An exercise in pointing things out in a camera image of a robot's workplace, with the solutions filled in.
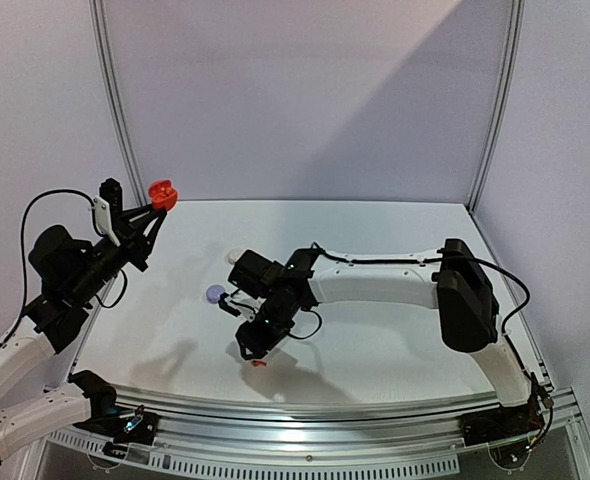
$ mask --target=vent grille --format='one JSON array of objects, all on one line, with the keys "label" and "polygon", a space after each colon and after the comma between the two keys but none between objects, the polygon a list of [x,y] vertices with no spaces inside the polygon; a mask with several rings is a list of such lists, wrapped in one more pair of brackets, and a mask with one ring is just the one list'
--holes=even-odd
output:
[{"label": "vent grille", "polygon": [[[104,457],[101,453],[104,440],[94,438],[86,433],[60,430],[53,432],[49,441],[84,453],[88,452],[98,457]],[[124,463],[140,468],[143,466],[128,460],[125,460]],[[457,455],[443,455],[414,462],[389,463],[382,467],[351,465],[346,467],[289,468],[223,465],[172,453],[153,451],[150,453],[148,464],[144,467],[148,470],[173,473],[200,480],[420,480],[459,473]]]}]

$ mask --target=purple round object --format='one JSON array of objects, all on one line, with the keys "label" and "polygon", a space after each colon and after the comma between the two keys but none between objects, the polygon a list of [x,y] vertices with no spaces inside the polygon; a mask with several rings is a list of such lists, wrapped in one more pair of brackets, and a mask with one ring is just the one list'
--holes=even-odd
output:
[{"label": "purple round object", "polygon": [[219,302],[219,297],[221,297],[225,291],[226,289],[221,285],[211,285],[208,287],[208,290],[206,290],[206,301],[208,301],[208,303],[216,304]]}]

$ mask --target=red plastic object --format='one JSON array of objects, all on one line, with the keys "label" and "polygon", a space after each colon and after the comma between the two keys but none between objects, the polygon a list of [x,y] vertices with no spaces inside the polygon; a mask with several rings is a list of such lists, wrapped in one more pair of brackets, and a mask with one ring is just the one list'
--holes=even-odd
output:
[{"label": "red plastic object", "polygon": [[148,196],[155,210],[164,208],[168,212],[177,203],[178,193],[170,180],[160,180],[148,188]]}]

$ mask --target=white tabletop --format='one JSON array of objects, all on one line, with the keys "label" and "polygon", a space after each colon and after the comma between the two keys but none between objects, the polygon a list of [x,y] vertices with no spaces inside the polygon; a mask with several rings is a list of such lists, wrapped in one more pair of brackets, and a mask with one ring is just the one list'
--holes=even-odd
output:
[{"label": "white tabletop", "polygon": [[[206,301],[221,284],[233,248],[252,248],[284,262],[312,241],[329,250],[395,254],[464,239],[491,259],[461,205],[318,202],[180,202],[162,227],[149,269],[126,268],[129,286],[118,307],[103,310],[76,370],[115,385],[239,402],[380,403],[424,401],[491,392],[475,362],[441,341],[436,311],[407,305],[347,302],[321,305],[324,326],[310,340],[286,339],[267,367],[239,358],[240,323]],[[506,315],[513,302],[502,278],[488,272]],[[120,280],[109,299],[115,297]],[[299,314],[294,334],[316,325]],[[519,318],[509,325],[526,365],[538,361]]]}]

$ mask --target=white wall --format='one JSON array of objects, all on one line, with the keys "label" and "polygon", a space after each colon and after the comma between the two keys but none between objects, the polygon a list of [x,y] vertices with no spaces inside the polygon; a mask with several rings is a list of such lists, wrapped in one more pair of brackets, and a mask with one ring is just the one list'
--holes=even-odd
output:
[{"label": "white wall", "polygon": [[510,3],[106,2],[142,176],[184,199],[463,203]]},{"label": "white wall", "polygon": [[590,429],[590,0],[527,2],[478,218],[531,286],[529,325]]},{"label": "white wall", "polygon": [[[89,194],[114,176],[133,196],[122,165],[94,43],[87,0],[0,2],[0,335],[21,302],[19,224],[43,190]],[[29,218],[27,247],[53,223],[78,238],[95,238],[81,199],[44,199]],[[30,293],[39,292],[36,275]],[[61,375],[34,372],[13,399],[31,396]],[[6,475],[15,478],[6,471]]]}]

